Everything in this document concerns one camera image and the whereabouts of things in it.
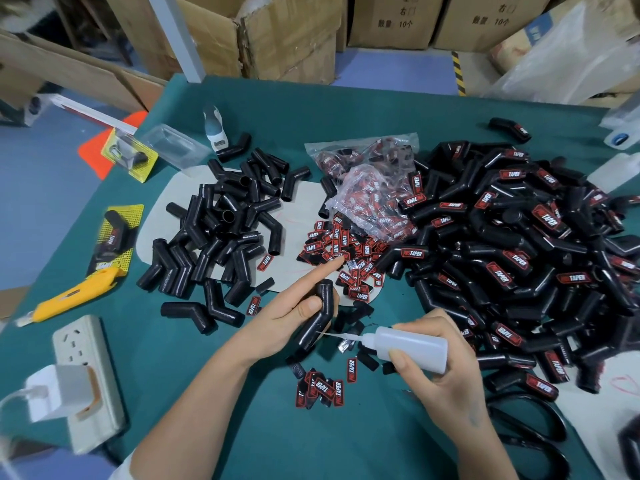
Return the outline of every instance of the yellow and black striped tape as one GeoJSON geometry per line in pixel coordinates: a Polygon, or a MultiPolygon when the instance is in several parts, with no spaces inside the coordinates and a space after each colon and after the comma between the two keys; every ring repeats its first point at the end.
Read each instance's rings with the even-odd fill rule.
{"type": "Polygon", "coordinates": [[[460,58],[457,52],[451,52],[453,58],[453,72],[456,73],[456,83],[458,85],[458,96],[466,96],[467,88],[465,87],[465,80],[462,77],[462,66],[460,65],[460,58]]]}

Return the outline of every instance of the electrical socket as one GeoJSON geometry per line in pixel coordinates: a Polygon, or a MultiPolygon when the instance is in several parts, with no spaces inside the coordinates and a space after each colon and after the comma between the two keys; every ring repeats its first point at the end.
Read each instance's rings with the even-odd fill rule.
{"type": "Polygon", "coordinates": [[[100,318],[85,315],[53,333],[59,364],[88,365],[95,372],[100,398],[84,411],[67,418],[75,454],[94,450],[116,435],[125,424],[124,409],[109,360],[100,318]]]}

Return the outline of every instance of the forearm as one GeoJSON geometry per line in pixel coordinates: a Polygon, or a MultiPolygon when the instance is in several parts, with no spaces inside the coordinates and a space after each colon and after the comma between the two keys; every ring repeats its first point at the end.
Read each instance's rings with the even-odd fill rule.
{"type": "Polygon", "coordinates": [[[458,476],[460,480],[518,480],[488,417],[476,434],[458,445],[458,476]]]}
{"type": "Polygon", "coordinates": [[[209,480],[250,366],[231,342],[221,347],[136,448],[133,478],[209,480]]]}

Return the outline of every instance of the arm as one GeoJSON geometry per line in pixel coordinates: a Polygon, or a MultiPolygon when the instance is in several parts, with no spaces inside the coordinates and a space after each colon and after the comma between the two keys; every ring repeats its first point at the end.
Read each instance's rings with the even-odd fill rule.
{"type": "Polygon", "coordinates": [[[209,359],[180,399],[136,448],[131,459],[133,478],[211,478],[249,368],[261,358],[282,350],[293,332],[320,310],[320,298],[303,298],[342,262],[343,259],[338,258],[318,266],[279,293],[209,359]]]}
{"type": "Polygon", "coordinates": [[[476,354],[450,316],[436,309],[415,322],[398,323],[394,328],[443,337],[449,343],[447,371],[433,380],[404,352],[389,351],[389,357],[433,422],[457,446],[460,479],[517,480],[486,410],[476,354]]]}

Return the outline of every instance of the clear plastic bag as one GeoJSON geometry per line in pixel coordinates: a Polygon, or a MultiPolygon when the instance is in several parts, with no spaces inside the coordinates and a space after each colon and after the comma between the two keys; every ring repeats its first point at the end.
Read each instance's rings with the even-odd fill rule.
{"type": "Polygon", "coordinates": [[[398,201],[412,194],[405,184],[389,185],[387,177],[373,165],[352,168],[335,197],[326,202],[370,236],[382,241],[404,241],[417,232],[412,222],[398,209],[398,201]]]}
{"type": "Polygon", "coordinates": [[[342,180],[353,167],[373,165],[392,187],[415,170],[413,155],[420,151],[417,133],[322,143],[306,143],[305,150],[325,175],[342,180]]]}
{"type": "Polygon", "coordinates": [[[483,97],[580,104],[636,74],[637,47],[616,35],[593,1],[583,1],[483,97]]]}

